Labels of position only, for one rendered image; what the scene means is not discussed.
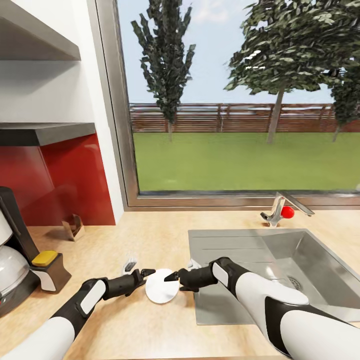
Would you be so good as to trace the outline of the saucer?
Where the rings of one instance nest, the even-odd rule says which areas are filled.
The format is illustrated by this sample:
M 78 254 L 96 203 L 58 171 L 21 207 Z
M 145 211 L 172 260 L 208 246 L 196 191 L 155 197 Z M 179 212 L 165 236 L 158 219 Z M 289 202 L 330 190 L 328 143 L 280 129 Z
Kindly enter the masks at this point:
M 165 277 L 173 272 L 169 269 L 157 269 L 155 273 L 146 277 L 146 292 L 148 298 L 155 303 L 165 303 L 175 297 L 179 288 L 180 281 L 164 281 Z

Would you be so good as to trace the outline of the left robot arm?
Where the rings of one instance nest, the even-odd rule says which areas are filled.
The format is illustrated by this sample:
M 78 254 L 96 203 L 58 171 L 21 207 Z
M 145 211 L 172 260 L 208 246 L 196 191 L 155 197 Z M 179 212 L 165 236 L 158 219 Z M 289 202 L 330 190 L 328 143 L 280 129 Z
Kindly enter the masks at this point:
M 129 297 L 147 282 L 147 276 L 156 272 L 144 268 L 131 272 L 137 262 L 137 257 L 130 257 L 121 268 L 120 277 L 85 282 L 50 319 L 0 360 L 63 360 L 99 300 Z

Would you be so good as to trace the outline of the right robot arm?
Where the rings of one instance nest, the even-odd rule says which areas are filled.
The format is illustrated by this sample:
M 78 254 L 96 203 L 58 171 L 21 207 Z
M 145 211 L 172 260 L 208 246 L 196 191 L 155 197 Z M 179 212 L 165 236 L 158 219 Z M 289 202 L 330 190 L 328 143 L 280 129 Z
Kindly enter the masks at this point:
M 231 259 L 201 267 L 192 258 L 164 278 L 198 293 L 219 281 L 240 301 L 268 343 L 289 360 L 360 360 L 360 328 L 309 303 L 298 289 L 261 277 Z

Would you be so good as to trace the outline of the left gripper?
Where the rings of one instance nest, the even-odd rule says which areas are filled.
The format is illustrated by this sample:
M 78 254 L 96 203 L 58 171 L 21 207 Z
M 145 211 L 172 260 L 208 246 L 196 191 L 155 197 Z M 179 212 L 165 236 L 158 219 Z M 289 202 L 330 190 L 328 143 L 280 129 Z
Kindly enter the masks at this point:
M 120 297 L 125 295 L 125 297 L 129 297 L 133 291 L 142 285 L 144 285 L 147 280 L 146 277 L 152 275 L 156 272 L 155 269 L 142 269 L 141 271 L 136 268 L 132 274 L 123 275 L 120 277 L 116 277 L 119 280 L 119 295 L 115 296 Z

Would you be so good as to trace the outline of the bottle of coffee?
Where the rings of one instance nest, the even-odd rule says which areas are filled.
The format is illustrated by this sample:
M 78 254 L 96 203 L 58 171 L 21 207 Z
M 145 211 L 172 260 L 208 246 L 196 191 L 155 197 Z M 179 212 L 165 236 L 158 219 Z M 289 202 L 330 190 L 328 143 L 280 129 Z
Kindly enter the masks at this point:
M 34 257 L 30 269 L 40 276 L 41 290 L 46 293 L 58 294 L 71 279 L 63 263 L 63 254 L 56 250 L 44 250 Z

